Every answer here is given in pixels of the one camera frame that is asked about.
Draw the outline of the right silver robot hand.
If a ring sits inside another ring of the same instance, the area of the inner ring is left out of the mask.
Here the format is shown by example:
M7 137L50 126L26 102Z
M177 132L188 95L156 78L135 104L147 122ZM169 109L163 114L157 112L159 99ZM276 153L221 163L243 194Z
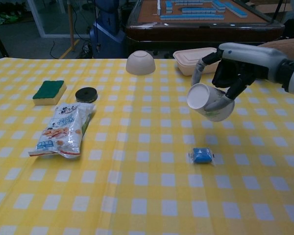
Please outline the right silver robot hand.
M256 79L284 84L283 76L287 60L286 54L274 48L223 43L216 52L198 60L191 84L200 82L202 72L207 65L219 62L213 84L217 88L228 88L228 90L221 98L204 108L208 112L215 111L232 103Z

